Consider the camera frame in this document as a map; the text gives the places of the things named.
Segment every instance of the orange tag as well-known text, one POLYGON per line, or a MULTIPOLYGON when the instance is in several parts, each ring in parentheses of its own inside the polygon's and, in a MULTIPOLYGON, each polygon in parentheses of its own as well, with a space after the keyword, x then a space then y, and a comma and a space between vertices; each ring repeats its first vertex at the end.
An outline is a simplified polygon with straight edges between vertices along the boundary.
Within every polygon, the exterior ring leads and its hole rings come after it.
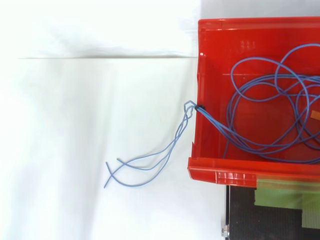
POLYGON ((320 121, 320 112, 318 112, 318 111, 313 111, 313 110, 312 110, 312 112, 311 112, 311 118, 320 121))

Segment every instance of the green surface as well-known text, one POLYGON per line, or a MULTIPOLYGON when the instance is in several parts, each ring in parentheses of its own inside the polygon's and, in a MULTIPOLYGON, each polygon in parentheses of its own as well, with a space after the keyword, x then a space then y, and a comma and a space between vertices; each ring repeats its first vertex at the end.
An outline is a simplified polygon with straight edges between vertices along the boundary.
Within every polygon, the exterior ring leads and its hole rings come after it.
POLYGON ((301 209, 302 227, 320 229, 320 184, 283 180, 257 180, 256 206, 301 209))

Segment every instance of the blue cable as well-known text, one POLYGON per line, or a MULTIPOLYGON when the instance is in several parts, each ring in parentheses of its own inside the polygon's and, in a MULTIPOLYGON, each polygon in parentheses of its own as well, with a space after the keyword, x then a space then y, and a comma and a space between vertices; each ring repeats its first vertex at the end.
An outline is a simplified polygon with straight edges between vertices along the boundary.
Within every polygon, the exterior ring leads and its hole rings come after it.
POLYGON ((297 46, 297 47, 293 48, 292 50, 290 50, 282 58, 282 60, 280 62, 277 62, 272 59, 264 58, 264 57, 248 57, 248 58, 245 58, 245 59, 237 62, 232 67, 231 73, 230 73, 230 78, 231 78, 231 82, 234 86, 235 93, 231 97, 231 99, 227 105, 227 108, 226 108, 227 126, 223 125, 222 123, 220 123, 216 119, 214 119, 204 108, 199 107, 199 106, 196 108, 197 105, 193 101, 190 100, 190 101, 186 102, 183 106, 184 115, 183 115, 182 121, 181 121, 180 125, 178 126, 178 129, 175 132, 174 139, 168 144, 168 146, 166 146, 165 149, 163 149, 162 151, 159 151, 159 152, 156 152, 153 154, 149 154, 149 155, 145 155, 145 156, 141 156, 141 157, 136 157, 136 158, 131 159, 127 162, 124 162, 124 161, 120 160, 119 158, 117 158, 117 160, 121 163, 121 165, 115 171, 111 171, 108 163, 106 162, 105 164, 106 164, 107 169, 110 173, 110 176, 109 176, 108 180, 106 181, 104 187, 107 186, 107 184, 109 183, 109 181, 111 179, 114 179, 116 182, 118 182, 119 184, 126 186, 126 187, 143 186, 147 183, 150 183, 153 179, 155 179, 160 174, 160 172, 164 169, 166 164, 168 163, 170 155, 171 155, 177 141, 181 137, 182 133, 185 131, 185 129, 188 125, 189 119, 193 116, 193 110, 195 108, 200 114, 202 114, 206 119, 208 119, 217 128, 217 130, 227 139, 223 158, 226 157, 229 144, 232 143, 237 148, 239 148, 245 152, 256 154, 264 159, 275 161, 275 162, 296 163, 296 164, 297 163, 298 164, 315 164, 315 163, 320 162, 320 156, 316 157, 314 159, 309 159, 309 160, 291 160, 291 159, 282 159, 282 158, 270 156, 271 154, 279 153, 281 151, 284 151, 284 150, 290 148, 293 145, 301 144, 301 143, 305 144, 307 147, 309 147, 311 149, 320 150, 320 146, 316 146, 316 145, 308 142, 309 140, 312 139, 315 142, 317 142, 318 144, 320 144, 320 139, 317 138, 317 136, 320 135, 320 131, 318 131, 316 133, 311 133, 311 131, 306 127, 306 124, 307 124, 307 121, 309 118, 309 113, 310 113, 310 106, 320 98, 320 95, 310 94, 308 92, 308 89, 320 87, 320 76, 307 76, 307 75, 296 74, 292 69, 290 69, 289 67, 284 65, 285 60, 287 59, 287 57, 290 54, 292 54, 296 50, 306 48, 306 47, 320 47, 320 44, 310 43, 310 44, 303 44, 303 45, 297 46), (264 75, 261 77, 254 78, 254 79, 246 82, 242 86, 238 87, 236 85, 236 82, 234 79, 234 71, 238 65, 240 65, 244 62, 247 62, 247 61, 264 61, 264 62, 269 62, 269 63, 275 64, 275 65, 277 65, 275 74, 264 75), (287 70, 290 74, 289 73, 279 74, 280 68, 287 70), (297 81, 295 83, 293 83, 290 87, 288 87, 286 89, 282 89, 278 85, 278 82, 282 79, 296 79, 297 81), (258 85, 267 85, 267 86, 274 87, 277 90, 277 94, 275 94, 274 96, 263 98, 263 99, 254 99, 254 98, 250 98, 245 95, 246 91, 248 91, 250 88, 258 86, 258 85), (301 85, 301 87, 302 87, 302 89, 298 93, 288 93, 289 90, 291 90, 292 88, 294 88, 297 85, 301 85), (292 106, 294 118, 295 118, 295 121, 285 131, 285 133, 283 133, 279 138, 277 138, 274 142, 272 142, 270 144, 257 143, 257 142, 251 141, 251 140, 249 140, 249 139, 247 139, 237 133, 236 128, 234 126, 234 119, 235 119, 236 109, 238 107, 238 104, 239 104, 239 101, 241 98, 244 98, 244 99, 246 99, 248 101, 252 101, 252 102, 262 103, 262 102, 270 101, 272 99, 276 99, 280 96, 285 96, 288 99, 289 103, 292 106), (303 110, 299 111, 299 108, 298 108, 299 100, 302 97, 306 99, 306 106, 303 110), (296 129, 296 132, 297 132, 296 138, 294 140, 292 140, 291 142, 280 144, 279 142, 282 139, 284 139, 285 136, 287 136, 288 133, 291 132, 293 129, 296 129), (148 167, 148 168, 147 167, 137 167, 137 166, 133 166, 130 164, 130 163, 137 161, 137 160, 140 160, 140 159, 159 155, 165 151, 167 151, 166 155, 163 158, 161 158, 152 167, 148 167), (139 184, 127 184, 127 183, 120 181, 119 179, 117 179, 115 177, 115 173, 118 172, 118 170, 120 170, 124 166, 135 169, 135 170, 140 170, 140 171, 150 171, 150 170, 155 169, 157 166, 160 166, 160 167, 159 167, 158 171, 156 172, 156 174, 152 178, 150 178, 149 180, 147 180, 143 183, 139 183, 139 184))

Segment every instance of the red plastic bin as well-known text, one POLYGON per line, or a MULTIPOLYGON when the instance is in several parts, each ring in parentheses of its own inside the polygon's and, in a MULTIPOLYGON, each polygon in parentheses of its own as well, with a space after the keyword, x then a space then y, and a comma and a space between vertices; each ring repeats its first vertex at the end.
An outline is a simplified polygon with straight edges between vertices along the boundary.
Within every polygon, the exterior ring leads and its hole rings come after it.
MULTIPOLYGON (((243 19, 208 19, 198 23, 198 99, 216 120, 227 125, 226 109, 235 89, 230 79, 231 68, 247 57, 264 57, 280 61, 294 47, 320 43, 320 17, 276 17, 243 19)), ((294 52, 285 64, 298 74, 320 75, 320 49, 308 47, 294 52)), ((235 81, 243 83, 266 74, 277 66, 268 62, 248 61, 235 70, 235 81)), ((252 98, 270 96, 275 89, 255 86, 246 94, 252 98)), ((320 94, 320 88, 314 90, 320 94)), ((320 101, 310 110, 320 112, 320 101)), ((235 128, 244 137, 269 144, 294 122, 289 101, 283 97, 257 103, 242 99, 235 115, 235 128)), ((320 121, 309 118, 307 127, 320 131, 320 121)), ((283 142, 295 137, 292 131, 283 142)), ((320 182, 320 164, 279 163, 265 160, 229 145, 227 140, 197 112, 195 139, 188 171, 192 179, 224 185, 256 187, 257 179, 320 182)), ((309 160, 320 155, 304 144, 277 153, 282 159, 309 160)))

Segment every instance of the black cable clip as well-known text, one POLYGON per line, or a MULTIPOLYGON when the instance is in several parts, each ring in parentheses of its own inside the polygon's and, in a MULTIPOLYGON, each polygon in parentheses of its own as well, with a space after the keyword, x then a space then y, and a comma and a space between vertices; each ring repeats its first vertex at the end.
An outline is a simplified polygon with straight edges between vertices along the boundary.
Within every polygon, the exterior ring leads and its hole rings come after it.
POLYGON ((198 108, 202 108, 203 110, 205 110, 205 106, 198 104, 194 107, 194 110, 198 111, 198 108))

